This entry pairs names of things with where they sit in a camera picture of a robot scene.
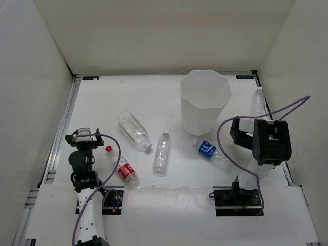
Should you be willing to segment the red label red cap bottle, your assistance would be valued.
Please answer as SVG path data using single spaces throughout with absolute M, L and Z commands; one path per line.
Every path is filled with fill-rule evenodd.
M 119 151 L 111 146 L 106 146 L 105 151 L 109 164 L 116 167 L 116 172 L 119 174 L 123 182 L 129 187 L 138 185 L 139 177 L 124 156 L 121 155 L 120 159 L 118 159 Z

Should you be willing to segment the right blue corner sticker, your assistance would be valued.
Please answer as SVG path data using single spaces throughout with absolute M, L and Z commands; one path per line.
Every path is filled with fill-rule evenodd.
M 236 75 L 236 79 L 252 80 L 252 79 L 254 79 L 254 76 L 252 76 L 252 75 Z

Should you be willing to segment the slim clear bottle grey cap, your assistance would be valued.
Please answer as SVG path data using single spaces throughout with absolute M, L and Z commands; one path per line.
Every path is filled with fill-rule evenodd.
M 155 173 L 164 174 L 167 170 L 169 153 L 171 149 L 171 137 L 169 131 L 164 131 L 159 137 L 156 146 L 156 152 L 153 161 L 153 171 Z

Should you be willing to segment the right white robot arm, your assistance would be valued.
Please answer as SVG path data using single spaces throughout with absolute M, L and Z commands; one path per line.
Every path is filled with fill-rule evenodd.
M 233 143 L 252 151 L 248 172 L 238 175 L 232 184 L 230 199 L 241 205 L 249 196 L 258 191 L 257 182 L 263 179 L 274 167 L 291 157 L 292 148 L 288 123 L 284 120 L 253 120 L 253 131 L 239 129 L 239 119 L 232 122 L 230 136 Z

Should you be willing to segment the left blue corner sticker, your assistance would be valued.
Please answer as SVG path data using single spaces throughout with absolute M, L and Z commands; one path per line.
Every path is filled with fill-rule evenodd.
M 98 81 L 99 79 L 99 76 L 84 76 L 82 78 L 83 81 Z

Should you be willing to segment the white octagonal plastic bin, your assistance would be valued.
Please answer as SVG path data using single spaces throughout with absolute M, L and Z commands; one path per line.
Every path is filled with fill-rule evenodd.
M 189 134 L 208 133 L 230 100 L 227 78 L 213 70 L 193 70 L 180 83 L 181 123 Z

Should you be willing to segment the blue label clear bottle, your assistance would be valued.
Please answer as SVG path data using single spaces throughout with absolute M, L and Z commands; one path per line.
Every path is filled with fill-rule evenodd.
M 192 147 L 219 170 L 223 172 L 229 171 L 229 160 L 210 142 L 194 138 L 192 141 Z

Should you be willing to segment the aluminium table frame rail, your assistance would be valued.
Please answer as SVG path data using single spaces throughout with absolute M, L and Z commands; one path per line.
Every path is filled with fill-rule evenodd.
M 65 101 L 64 109 L 60 116 L 60 120 L 51 144 L 51 149 L 48 155 L 46 156 L 45 165 L 42 169 L 42 175 L 37 180 L 36 185 L 28 187 L 28 196 L 23 206 L 23 214 L 21 216 L 21 220 L 19 222 L 18 229 L 16 231 L 13 242 L 11 243 L 12 245 L 36 245 L 36 239 L 25 238 L 26 231 L 29 226 L 32 210 L 36 203 L 40 186 L 43 184 L 53 184 L 54 182 L 61 155 L 64 134 L 67 131 L 67 127 L 72 115 L 77 93 L 79 90 L 80 81 L 80 75 L 72 76 L 72 84 L 70 87 L 70 91 Z

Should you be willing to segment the blue corner sticker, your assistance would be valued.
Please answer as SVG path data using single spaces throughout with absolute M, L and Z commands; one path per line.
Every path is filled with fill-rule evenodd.
M 252 79 L 254 79 L 254 76 L 252 76 L 252 75 L 236 75 L 236 79 L 252 80 Z
M 84 76 L 82 78 L 83 81 L 98 81 L 99 79 L 99 76 Z

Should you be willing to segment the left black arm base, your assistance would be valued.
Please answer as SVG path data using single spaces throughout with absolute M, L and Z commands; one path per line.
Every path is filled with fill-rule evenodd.
M 110 189 L 102 204 L 103 215 L 121 215 L 124 198 L 123 189 Z

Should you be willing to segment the wide ribbed clear bottle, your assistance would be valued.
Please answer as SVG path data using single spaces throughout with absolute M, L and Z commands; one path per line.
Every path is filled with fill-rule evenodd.
M 151 149 L 152 143 L 146 129 L 130 111 L 121 112 L 117 115 L 116 120 L 135 147 L 145 151 Z

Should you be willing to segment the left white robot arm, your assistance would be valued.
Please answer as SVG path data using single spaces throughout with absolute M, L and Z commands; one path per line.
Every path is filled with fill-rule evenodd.
M 79 215 L 73 229 L 73 245 L 108 245 L 103 227 L 103 205 L 107 192 L 101 186 L 98 173 L 93 170 L 93 150 L 104 145 L 99 132 L 92 139 L 89 128 L 81 128 L 66 135 L 66 142 L 76 147 L 68 162 L 72 167 L 71 181 L 77 192 Z

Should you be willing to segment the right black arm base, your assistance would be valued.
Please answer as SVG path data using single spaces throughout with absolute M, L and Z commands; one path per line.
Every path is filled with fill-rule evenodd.
M 264 216 L 258 190 L 217 187 L 208 197 L 214 199 L 217 217 Z

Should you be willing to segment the tall clear bottle white cap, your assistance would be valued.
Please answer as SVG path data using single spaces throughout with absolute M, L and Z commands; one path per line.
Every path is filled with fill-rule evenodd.
M 263 88 L 257 87 L 257 89 L 254 91 L 252 95 L 250 115 L 251 116 L 263 115 L 264 105 L 265 105 L 265 99 L 264 99 Z

